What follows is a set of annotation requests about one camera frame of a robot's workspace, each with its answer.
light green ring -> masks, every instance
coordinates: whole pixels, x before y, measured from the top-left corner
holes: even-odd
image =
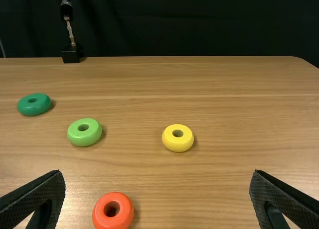
[[[102,135],[101,125],[92,118],[82,118],[70,124],[67,137],[76,146],[86,147],[92,145]]]

dark green ring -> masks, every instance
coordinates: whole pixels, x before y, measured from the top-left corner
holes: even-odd
[[[40,115],[51,108],[51,99],[46,94],[31,94],[19,100],[17,108],[25,116]]]

yellow ring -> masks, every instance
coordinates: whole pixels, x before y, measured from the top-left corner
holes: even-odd
[[[187,126],[172,124],[164,129],[161,140],[168,150],[180,153],[190,149],[194,135]]]

orange ring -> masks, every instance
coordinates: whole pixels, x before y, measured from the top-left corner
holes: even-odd
[[[96,229],[127,229],[133,215],[133,204],[126,195],[108,193],[95,204],[92,220]]]

plastic ring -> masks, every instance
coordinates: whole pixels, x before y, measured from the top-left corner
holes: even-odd
[[[36,93],[19,100],[17,109],[25,116],[36,116],[47,112],[51,107],[51,99],[46,94]]]
[[[164,146],[173,152],[184,152],[191,148],[194,143],[192,131],[185,125],[172,124],[161,135]]]
[[[127,229],[132,223],[134,207],[123,193],[108,193],[96,203],[92,221],[96,229]]]
[[[101,125],[92,118],[82,118],[70,124],[67,136],[69,141],[79,147],[89,146],[99,140]]]

